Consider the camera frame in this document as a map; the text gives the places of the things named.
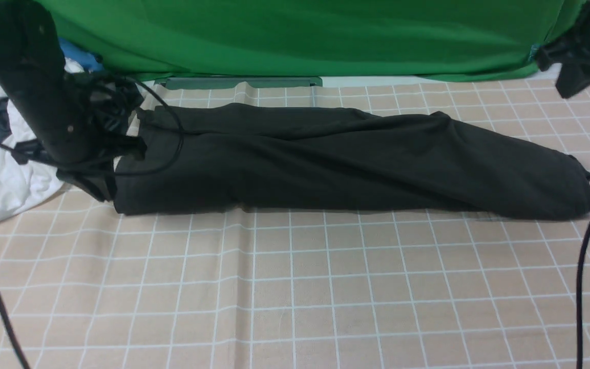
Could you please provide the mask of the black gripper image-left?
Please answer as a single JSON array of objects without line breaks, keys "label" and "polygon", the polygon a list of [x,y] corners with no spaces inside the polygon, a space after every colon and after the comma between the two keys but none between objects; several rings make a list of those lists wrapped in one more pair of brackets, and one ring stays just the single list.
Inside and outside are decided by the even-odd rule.
[{"label": "black gripper image-left", "polygon": [[[89,103],[72,100],[66,95],[17,96],[16,108],[27,120],[36,138],[46,144],[47,151],[59,163],[75,163],[100,149],[95,131],[87,118]],[[111,135],[113,157],[131,156],[144,160],[147,145],[140,136]],[[112,176],[84,174],[77,171],[57,171],[57,178],[78,187],[98,202],[114,201],[117,185]]]}]

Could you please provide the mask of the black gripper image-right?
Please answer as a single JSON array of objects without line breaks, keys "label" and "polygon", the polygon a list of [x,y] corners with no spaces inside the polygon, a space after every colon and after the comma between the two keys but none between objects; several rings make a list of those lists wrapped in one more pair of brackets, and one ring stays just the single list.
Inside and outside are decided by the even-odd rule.
[{"label": "black gripper image-right", "polygon": [[535,54],[540,72],[548,71],[552,65],[562,65],[556,89],[564,99],[572,98],[590,86],[590,1],[581,7],[572,35],[575,42],[555,40],[539,47]]}]

